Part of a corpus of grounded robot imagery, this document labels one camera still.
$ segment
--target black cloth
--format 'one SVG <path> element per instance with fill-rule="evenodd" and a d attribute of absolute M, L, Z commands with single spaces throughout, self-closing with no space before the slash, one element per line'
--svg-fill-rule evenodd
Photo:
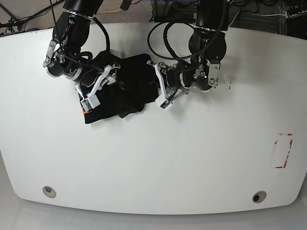
<path fill-rule="evenodd" d="M 99 59 L 106 60 L 108 53 L 101 52 L 95 59 L 94 64 L 98 64 Z M 125 116 L 141 112 L 145 104 L 154 102 L 158 97 L 157 85 L 154 83 L 155 71 L 147 61 L 150 56 L 142 54 L 126 59 L 119 59 L 112 56 L 107 60 L 120 63 L 117 82 L 112 85 L 104 85 L 102 90 L 97 91 L 96 95 L 100 105 L 89 112 L 84 112 L 86 124 L 110 118 L 113 116 Z M 82 92 L 88 94 L 92 87 L 82 87 Z"/>

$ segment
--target black cable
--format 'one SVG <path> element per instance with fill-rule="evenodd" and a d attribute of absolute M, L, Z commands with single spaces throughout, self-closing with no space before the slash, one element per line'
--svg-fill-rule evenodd
<path fill-rule="evenodd" d="M 170 95 L 167 100 L 171 101 L 174 98 L 174 96 L 177 94 L 177 92 L 178 92 L 178 89 L 176 89 L 175 92 L 172 95 Z"/>
<path fill-rule="evenodd" d="M 257 6 L 257 9 L 256 9 L 256 11 L 255 12 L 252 12 L 252 11 L 240 11 L 239 12 L 239 15 L 238 16 L 240 16 L 241 15 L 241 13 L 258 13 L 258 11 L 259 11 L 259 6 L 258 6 L 258 3 L 257 3 L 257 1 L 255 0 L 255 3 L 256 3 L 256 6 Z"/>
<path fill-rule="evenodd" d="M 53 11 L 52 1 L 49 0 L 49 3 L 50 3 L 50 7 L 51 7 L 51 12 L 52 12 L 52 17 L 53 17 L 54 26 L 55 26 L 55 28 L 56 28 L 56 32 L 57 32 L 57 36 L 58 36 L 58 40 L 59 40 L 59 45 L 60 45 L 60 47 L 62 47 L 61 38 L 59 37 L 59 31 L 58 31 L 56 16 L 54 15 L 54 11 Z"/>
<path fill-rule="evenodd" d="M 90 61 L 93 60 L 93 54 L 91 52 L 89 52 L 89 51 L 83 51 L 83 52 L 77 54 L 76 58 L 77 59 L 83 59 L 83 60 L 85 60 L 87 62 L 90 62 Z"/>
<path fill-rule="evenodd" d="M 9 12 L 1 3 L 0 3 L 0 8 L 3 9 L 3 11 L 10 17 L 12 18 L 14 21 L 18 21 L 18 19 L 16 19 L 11 12 Z"/>
<path fill-rule="evenodd" d="M 288 10 L 286 10 L 284 7 L 282 7 L 282 5 L 280 4 L 280 1 L 277 1 L 278 5 L 286 12 L 288 12 Z"/>
<path fill-rule="evenodd" d="M 177 22 L 172 22 L 172 23 L 169 23 L 166 25 L 166 27 L 164 28 L 164 31 L 163 31 L 163 41 L 164 41 L 164 44 L 166 46 L 166 49 L 168 50 L 168 52 L 171 54 L 171 56 L 173 58 L 179 58 L 177 56 L 177 54 L 175 53 L 175 51 L 172 49 L 170 43 L 168 42 L 168 38 L 167 38 L 167 33 L 168 33 L 168 30 L 174 25 L 176 24 Z M 190 24 L 188 23 L 183 23 L 184 25 L 187 25 L 189 26 L 190 28 L 192 28 L 192 30 L 195 30 L 200 36 L 201 34 L 198 32 L 198 30 L 196 30 L 193 26 L 191 26 Z"/>
<path fill-rule="evenodd" d="M 79 81 L 79 85 L 81 85 L 84 76 L 86 76 L 89 72 L 91 72 L 91 71 L 93 71 L 93 70 L 95 70 L 95 69 L 90 69 L 90 70 L 86 71 L 86 72 L 82 75 L 82 77 L 80 78 L 80 81 Z"/>
<path fill-rule="evenodd" d="M 151 19 L 149 19 L 149 23 L 151 23 L 152 21 L 154 20 L 154 12 L 153 12 L 153 15 L 152 15 L 152 17 L 151 17 Z"/>
<path fill-rule="evenodd" d="M 65 58 L 67 58 L 68 60 L 73 61 L 74 63 L 77 63 L 77 64 L 79 64 L 79 65 L 81 65 L 81 66 L 87 66 L 87 67 L 90 67 L 90 68 L 93 68 L 93 69 L 100 69 L 100 68 L 97 67 L 97 66 L 88 65 L 88 64 L 79 62 L 79 61 L 77 61 L 77 60 L 75 60 L 75 59 L 70 58 L 69 56 L 67 56 L 67 55 L 65 55 L 65 54 L 63 54 L 63 56 L 64 56 Z"/>
<path fill-rule="evenodd" d="M 140 3 L 141 1 L 142 1 L 142 0 L 139 0 L 139 1 L 135 2 L 135 3 L 131 3 L 130 5 L 138 4 L 138 3 Z"/>
<path fill-rule="evenodd" d="M 261 4 L 265 5 L 265 6 L 273 6 L 273 5 L 275 5 L 277 2 L 278 2 L 278 1 L 275 0 L 275 1 L 273 1 L 272 4 L 267 4 L 267 3 L 265 3 L 264 1 L 260 1 L 259 3 L 261 3 Z"/>
<path fill-rule="evenodd" d="M 105 27 L 100 23 L 100 21 L 97 18 L 94 18 L 93 21 L 100 27 L 102 32 L 104 32 L 104 35 L 106 37 L 106 51 L 110 52 L 110 37 L 109 37 L 109 34 L 107 33 Z"/>
<path fill-rule="evenodd" d="M 185 15 L 185 16 L 193 16 L 193 14 L 194 14 L 194 13 L 193 13 L 193 14 L 183 13 L 183 12 L 177 10 L 173 5 L 171 5 L 171 8 L 172 8 L 174 11 L 176 11 L 177 13 L 180 13 L 180 14 Z"/>
<path fill-rule="evenodd" d="M 248 2 L 246 0 L 244 0 L 244 1 L 232 2 L 231 6 L 243 7 L 243 6 L 246 6 L 247 4 L 248 4 Z"/>
<path fill-rule="evenodd" d="M 194 1 L 190 1 L 190 2 L 186 5 L 186 4 L 182 4 L 182 3 L 179 2 L 179 1 L 176 1 L 176 3 L 177 3 L 178 5 L 180 5 L 180 6 L 189 6 L 189 5 L 191 5 L 193 2 L 194 2 Z"/>
<path fill-rule="evenodd" d="M 37 13 L 31 15 L 31 16 L 24 17 L 24 18 L 28 18 L 28 19 L 26 19 L 25 21 L 29 21 L 29 20 L 33 19 L 34 17 L 40 15 L 42 12 L 45 12 L 45 11 L 47 11 L 47 10 L 50 10 L 51 7 L 55 7 L 56 5 L 59 5 L 60 3 L 64 2 L 64 1 L 65 1 L 65 0 L 59 0 L 59 1 L 57 1 L 57 2 L 55 2 L 55 3 L 53 3 L 53 4 L 51 4 L 51 5 L 49 5 L 49 6 L 47 6 L 47 7 L 45 7 L 44 9 L 40 10 L 39 12 L 37 12 Z"/>
<path fill-rule="evenodd" d="M 52 7 L 56 6 L 56 5 L 59 5 L 60 3 L 64 2 L 65 0 L 59 0 L 55 3 L 52 4 Z M 27 16 L 27 17 L 23 17 L 23 18 L 20 18 L 20 19 L 17 19 L 18 21 L 16 23 L 6 23 L 6 24 L 0 24 L 0 28 L 5 28 L 5 27 L 13 27 L 13 26 L 22 26 L 24 25 L 25 23 L 27 23 L 28 21 L 34 19 L 34 18 L 37 18 L 38 15 L 40 15 L 41 13 L 47 11 L 47 10 L 50 10 L 51 9 L 51 6 L 47 6 L 45 7 L 44 9 L 40 10 L 39 12 L 31 15 L 31 16 Z"/>
<path fill-rule="evenodd" d="M 201 66 L 201 62 L 200 62 L 197 66 L 194 66 L 194 67 L 192 67 L 192 68 L 185 69 L 185 70 L 180 70 L 180 71 L 177 71 L 176 73 L 190 72 L 190 71 L 196 70 L 199 66 Z"/>
<path fill-rule="evenodd" d="M 224 24 L 224 20 L 225 20 L 225 16 L 226 16 L 226 9 L 227 9 L 227 0 L 224 0 L 224 3 L 223 3 L 223 13 L 222 13 L 222 18 L 221 18 L 221 21 L 220 21 L 220 24 L 214 34 L 214 36 L 212 37 L 212 39 L 210 40 L 210 42 L 202 49 L 200 50 L 199 52 L 195 53 L 195 54 L 192 54 L 192 55 L 188 55 L 188 56 L 185 56 L 185 57 L 179 57 L 179 58 L 171 58 L 171 57 L 164 57 L 162 55 L 159 55 L 157 54 L 153 48 L 151 47 L 150 45 L 150 35 L 153 33 L 153 31 L 160 25 L 164 24 L 164 23 L 159 23 L 158 25 L 156 25 L 148 34 L 148 37 L 147 37 L 147 45 L 149 47 L 149 49 L 152 51 L 153 54 L 155 54 L 157 57 L 159 58 L 163 58 L 163 59 L 166 59 L 166 60 L 176 60 L 176 61 L 179 61 L 179 60 L 185 60 L 185 59 L 188 59 L 188 58 L 193 58 L 193 57 L 197 57 L 198 55 L 204 53 L 216 40 L 217 36 L 219 35 L 222 27 L 223 27 L 223 24 Z"/>
<path fill-rule="evenodd" d="M 50 10 L 50 9 L 48 9 L 44 14 L 39 15 L 39 16 L 36 16 L 36 17 L 32 18 L 31 20 L 46 15 L 46 14 L 49 12 L 49 10 Z M 29 21 L 30 21 L 30 20 L 26 21 L 25 24 L 24 24 L 24 32 L 25 32 L 25 28 L 27 27 L 27 24 L 28 24 Z"/>

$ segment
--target floor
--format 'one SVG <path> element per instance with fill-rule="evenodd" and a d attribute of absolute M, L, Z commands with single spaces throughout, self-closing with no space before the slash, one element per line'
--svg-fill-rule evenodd
<path fill-rule="evenodd" d="M 100 12 L 118 10 L 122 0 L 105 0 L 101 5 Z M 48 0 L 1 0 L 1 4 L 7 8 L 16 18 L 30 16 L 49 5 Z M 54 8 L 56 18 L 59 18 L 63 12 L 61 3 Z M 133 23 L 148 22 L 152 17 L 152 8 L 150 1 L 142 0 L 138 4 L 131 5 L 128 11 L 119 11 L 115 13 L 100 13 L 97 18 L 103 23 Z M 0 23 L 7 23 L 9 16 L 0 9 Z M 46 15 L 29 21 L 26 28 L 48 29 L 54 25 L 52 13 L 49 11 Z"/>

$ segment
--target white bracket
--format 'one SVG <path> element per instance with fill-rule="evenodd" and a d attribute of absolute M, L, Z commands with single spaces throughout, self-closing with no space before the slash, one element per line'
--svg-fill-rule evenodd
<path fill-rule="evenodd" d="M 119 67 L 114 67 L 114 66 L 112 67 L 110 65 L 105 67 L 104 72 L 98 77 L 94 87 L 92 88 L 92 91 L 89 94 L 87 94 L 86 98 L 84 98 L 82 94 L 80 85 L 79 84 L 76 85 L 77 92 L 82 97 L 81 104 L 85 111 L 89 111 L 100 105 L 100 101 L 96 96 L 96 92 L 97 90 L 99 90 L 99 88 L 103 87 L 106 83 L 108 83 L 108 80 L 111 78 L 109 74 L 111 70 L 114 68 L 119 68 Z"/>
<path fill-rule="evenodd" d="M 160 88 L 161 88 L 161 95 L 155 100 L 157 106 L 168 110 L 170 107 L 173 106 L 173 103 L 168 101 L 167 99 L 167 93 L 166 93 L 166 89 L 165 89 L 165 85 L 164 85 L 164 80 L 163 80 L 163 76 L 160 72 L 161 67 L 157 64 L 154 65 L 154 70 L 155 73 L 159 79 L 159 83 L 160 83 Z"/>

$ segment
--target wire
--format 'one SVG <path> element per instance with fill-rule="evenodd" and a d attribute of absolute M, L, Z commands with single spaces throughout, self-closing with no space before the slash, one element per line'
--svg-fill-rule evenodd
<path fill-rule="evenodd" d="M 232 0 L 232 1 L 229 3 L 229 5 L 231 5 L 231 4 L 233 4 L 233 3 L 238 4 L 238 3 L 243 3 L 243 2 L 246 2 L 246 1 L 244 0 L 244 1 L 237 1 L 237 2 L 234 2 L 234 0 Z"/>
<path fill-rule="evenodd" d="M 152 21 L 154 20 L 154 12 L 153 12 L 153 15 L 152 15 L 152 17 L 149 19 L 149 23 L 151 23 Z"/>
<path fill-rule="evenodd" d="M 259 11 L 259 6 L 258 6 L 258 3 L 257 3 L 256 0 L 255 0 L 255 3 L 256 3 L 256 6 L 257 6 L 257 9 L 256 9 L 255 12 L 251 12 L 251 11 L 240 11 L 238 15 L 241 15 L 241 13 L 245 13 L 245 12 L 246 12 L 246 13 L 258 13 L 258 11 Z M 236 21 L 236 19 L 237 19 L 237 17 L 234 18 L 234 20 L 231 22 L 231 24 L 233 24 L 233 23 Z"/>
<path fill-rule="evenodd" d="M 280 4 L 280 1 L 277 1 L 278 5 L 286 12 L 288 12 L 288 10 L 286 10 L 284 7 L 282 7 L 282 5 Z"/>
<path fill-rule="evenodd" d="M 52 17 L 53 17 L 54 26 L 55 26 L 56 31 L 57 31 L 57 36 L 58 36 L 58 40 L 59 40 L 59 45 L 60 45 L 60 47 L 62 47 L 62 42 L 61 42 L 61 38 L 59 37 L 59 31 L 58 31 L 58 26 L 57 26 L 57 22 L 56 22 L 56 16 L 54 15 L 54 11 L 53 11 L 52 1 L 49 0 L 49 2 L 50 2 L 51 11 L 52 11 Z"/>
<path fill-rule="evenodd" d="M 50 11 L 50 9 L 48 9 L 44 14 L 39 15 L 39 16 L 36 16 L 36 17 L 32 18 L 31 20 L 33 20 L 33 19 L 35 19 L 35 18 L 39 18 L 39 17 L 41 17 L 41 16 L 44 16 L 44 15 L 46 15 L 49 11 Z M 26 21 L 25 24 L 24 24 L 24 32 L 25 32 L 25 28 L 27 27 L 27 24 L 28 24 L 29 21 L 30 21 L 30 20 Z"/>
<path fill-rule="evenodd" d="M 175 51 L 172 49 L 171 45 L 169 44 L 168 42 L 168 39 L 167 39 L 167 32 L 168 30 L 174 25 L 176 24 L 176 22 L 173 22 L 173 23 L 169 23 L 166 25 L 164 31 L 163 31 L 163 41 L 164 41 L 164 44 L 166 46 L 166 49 L 168 50 L 168 52 L 171 54 L 171 56 L 173 58 L 178 58 L 177 54 L 175 53 Z M 187 23 L 183 23 L 184 25 L 187 25 L 189 27 L 191 27 L 193 30 L 194 30 L 194 27 L 191 26 L 190 24 L 187 24 Z"/>
<path fill-rule="evenodd" d="M 224 3 L 223 3 L 223 13 L 222 13 L 222 18 L 221 18 L 221 21 L 220 21 L 220 24 L 217 28 L 217 30 L 215 31 L 215 34 L 214 36 L 212 37 L 212 39 L 210 40 L 210 42 L 202 49 L 200 50 L 199 52 L 195 53 L 195 54 L 192 54 L 192 55 L 188 55 L 188 56 L 185 56 L 185 57 L 179 57 L 179 58 L 171 58 L 171 57 L 164 57 L 162 55 L 159 55 L 157 54 L 153 48 L 151 47 L 150 45 L 150 35 L 153 33 L 153 31 L 160 25 L 164 24 L 164 23 L 159 23 L 158 25 L 156 25 L 148 34 L 148 37 L 147 37 L 147 45 L 149 47 L 149 49 L 152 51 L 153 54 L 155 54 L 157 57 L 159 58 L 163 58 L 163 59 L 166 59 L 166 60 L 185 60 L 187 58 L 193 58 L 193 57 L 197 57 L 198 55 L 204 53 L 216 40 L 217 36 L 219 35 L 222 27 L 223 27 L 223 24 L 224 24 L 224 21 L 225 21 L 225 17 L 226 17 L 226 8 L 227 8 L 227 0 L 224 0 Z"/>
<path fill-rule="evenodd" d="M 139 1 L 135 2 L 135 3 L 131 3 L 130 5 L 136 5 L 136 4 L 140 3 L 140 2 L 141 2 L 141 0 L 139 0 Z"/>
<path fill-rule="evenodd" d="M 182 4 L 182 3 L 179 2 L 179 1 L 176 1 L 176 2 L 177 2 L 177 4 L 180 5 L 180 6 L 189 6 L 189 5 L 191 5 L 194 1 L 190 1 L 188 4 Z"/>
<path fill-rule="evenodd" d="M 97 14 L 100 14 L 100 13 L 116 13 L 116 12 L 120 12 L 121 9 L 119 10 L 116 10 L 116 11 L 100 11 L 100 12 L 97 12 Z"/>
<path fill-rule="evenodd" d="M 192 68 L 189 68 L 189 69 L 185 69 L 185 70 L 180 70 L 180 71 L 176 71 L 176 73 L 185 73 L 185 72 L 190 72 L 190 71 L 193 71 L 193 70 L 196 70 L 199 66 L 201 66 L 202 63 L 200 62 L 197 66 L 194 66 Z"/>
<path fill-rule="evenodd" d="M 267 3 L 264 3 L 264 0 L 260 1 L 260 3 L 263 4 L 263 5 L 265 5 L 265 6 L 273 6 L 273 5 L 275 5 L 277 2 L 278 2 L 278 1 L 275 0 L 275 1 L 273 1 L 272 4 L 267 4 Z"/>
<path fill-rule="evenodd" d="M 56 1 L 55 3 L 52 4 L 52 7 L 55 7 L 56 5 L 59 5 L 60 3 L 64 2 L 64 1 L 65 1 L 65 0 Z M 45 11 L 47 11 L 47 10 L 50 10 L 50 9 L 51 9 L 51 6 L 47 6 L 47 7 L 45 7 L 44 9 L 40 10 L 39 12 L 37 12 L 37 13 L 31 15 L 31 16 L 23 17 L 23 18 L 20 18 L 20 19 L 18 19 L 18 20 L 28 18 L 28 19 L 24 20 L 24 23 L 25 23 L 25 21 L 29 21 L 29 20 L 31 20 L 31 19 L 34 19 L 34 18 L 36 18 L 36 16 L 38 16 L 38 15 L 40 15 L 41 13 L 43 13 L 43 12 L 45 12 Z"/>
<path fill-rule="evenodd" d="M 110 37 L 109 37 L 109 34 L 107 33 L 105 27 L 100 23 L 100 21 L 97 18 L 94 18 L 93 21 L 100 27 L 102 32 L 104 32 L 104 35 L 106 37 L 106 51 L 110 52 Z"/>
<path fill-rule="evenodd" d="M 278 16 L 278 15 L 286 16 L 285 14 L 282 14 L 282 13 L 277 13 L 277 14 L 256 14 L 256 13 L 251 13 L 251 12 L 248 12 L 248 13 L 252 15 L 264 16 L 264 17 L 272 17 L 272 16 Z"/>
<path fill-rule="evenodd" d="M 173 5 L 171 5 L 171 8 L 172 8 L 174 11 L 176 11 L 177 13 L 180 13 L 180 14 L 185 15 L 185 16 L 192 16 L 192 15 L 194 14 L 194 13 L 192 13 L 192 14 L 183 13 L 183 12 L 177 10 Z"/>
<path fill-rule="evenodd" d="M 232 22 L 229 24 L 228 27 L 231 27 L 231 25 L 235 22 L 236 18 L 239 16 L 240 13 L 241 13 L 241 11 L 239 11 L 238 13 L 236 13 L 234 19 L 232 20 Z"/>
<path fill-rule="evenodd" d="M 247 4 L 248 4 L 248 2 L 246 0 L 244 0 L 244 1 L 232 2 L 231 6 L 243 7 L 243 6 L 246 6 Z"/>
<path fill-rule="evenodd" d="M 131 3 L 131 5 L 135 5 L 135 4 L 138 4 L 140 2 L 141 2 L 141 0 L 139 0 L 139 1 L 135 2 L 135 3 Z M 115 10 L 115 11 L 99 11 L 99 12 L 97 12 L 97 14 L 101 14 L 101 13 L 116 13 L 116 12 L 120 12 L 120 11 L 121 11 L 121 9 Z"/>
<path fill-rule="evenodd" d="M 67 58 L 68 60 L 73 61 L 73 62 L 75 62 L 75 63 L 77 63 L 77 64 L 79 64 L 79 65 L 81 65 L 81 66 L 87 66 L 87 67 L 91 67 L 91 68 L 93 68 L 93 69 L 100 69 L 100 68 L 97 67 L 97 66 L 94 66 L 94 65 L 87 65 L 87 64 L 84 64 L 84 63 L 82 63 L 82 62 L 79 62 L 79 61 L 77 61 L 77 60 L 75 60 L 75 59 L 72 59 L 72 58 L 68 57 L 68 56 L 65 55 L 65 54 L 63 54 L 63 56 L 64 56 L 65 58 Z"/>

